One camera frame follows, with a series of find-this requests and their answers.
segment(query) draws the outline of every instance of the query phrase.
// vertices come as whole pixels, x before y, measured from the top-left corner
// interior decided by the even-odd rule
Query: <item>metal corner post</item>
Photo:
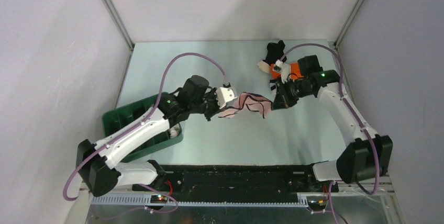
[[[362,4],[364,3],[365,0],[356,0],[353,8],[351,9],[350,14],[347,17],[346,22],[344,23],[344,25],[341,28],[341,31],[339,32],[338,37],[335,40],[335,48],[337,49],[339,47],[339,45],[342,43],[342,40],[344,39],[348,29],[350,28],[350,25],[353,23],[354,19],[356,18],[356,15],[358,14],[359,10],[362,7]]]
[[[131,40],[128,31],[125,28],[125,25],[119,16],[119,13],[117,12],[116,7],[113,4],[112,0],[102,0],[105,4],[106,9],[109,12],[109,15],[111,16],[111,19],[114,21],[114,23],[117,26],[117,29],[119,30],[120,34],[122,35],[123,39],[125,40],[125,43],[127,44],[129,50],[133,50],[134,48],[134,42]]]

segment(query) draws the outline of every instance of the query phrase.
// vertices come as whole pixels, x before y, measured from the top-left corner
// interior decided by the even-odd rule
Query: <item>green plastic tray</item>
[[[157,94],[129,105],[107,111],[102,116],[103,132],[105,137],[114,134],[118,130],[127,126],[129,123],[133,122],[135,119],[142,116],[156,102],[156,98]],[[183,140],[183,134],[180,124],[179,127],[180,133],[177,137],[170,139],[170,135],[167,131],[162,132],[130,152],[125,158],[122,159],[122,162],[127,163],[180,143]]]

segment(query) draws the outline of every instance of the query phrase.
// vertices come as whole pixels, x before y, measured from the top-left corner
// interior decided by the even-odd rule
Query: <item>table surface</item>
[[[132,54],[117,106],[157,94],[164,69],[178,54],[196,52],[218,62],[227,72],[231,85],[240,94],[252,92],[274,99],[270,76],[257,63],[267,54],[270,41],[139,42]],[[285,41],[286,50],[301,43],[326,40]],[[335,69],[332,55],[319,47],[302,47],[288,56],[287,63],[306,55],[317,55],[324,70]],[[219,69],[204,59],[187,56],[170,68],[164,91],[182,87],[192,75],[206,78],[212,87],[222,86]],[[190,115],[181,123],[184,139],[139,161],[154,159],[159,164],[194,165],[278,165],[310,164],[334,160],[345,144],[327,109],[314,97],[300,99],[290,109],[271,112],[266,119],[249,111],[233,119]]]

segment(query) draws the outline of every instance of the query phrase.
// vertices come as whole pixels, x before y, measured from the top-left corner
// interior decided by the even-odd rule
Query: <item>black bracket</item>
[[[167,173],[163,170],[163,168],[155,160],[148,160],[148,163],[152,164],[157,172],[157,177],[154,179],[153,182],[151,182],[150,186],[156,190],[160,190],[160,188],[164,184],[165,175]]]
[[[373,142],[379,158],[379,175],[383,176],[387,173],[393,142],[389,136],[379,135],[376,135]],[[355,142],[349,144],[338,158],[336,168],[341,179],[347,184],[374,178],[376,167],[369,141],[356,139]]]
[[[91,144],[87,139],[78,145],[76,161],[77,166],[94,151],[96,151],[94,147],[95,145]],[[105,161],[105,158],[96,155],[79,171],[83,181],[95,197],[102,196],[111,191],[117,185],[118,178],[120,176],[120,173],[117,170],[109,169],[109,167],[105,164]]]

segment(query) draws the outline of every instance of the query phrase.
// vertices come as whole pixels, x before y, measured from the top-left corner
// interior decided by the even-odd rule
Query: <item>white backdrop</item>
[[[134,42],[335,40],[356,0],[113,0]]]
[[[0,222],[64,223],[77,145],[102,136],[129,52],[101,0],[0,10]]]
[[[341,45],[357,105],[393,139],[407,223],[444,223],[444,2],[367,0]]]

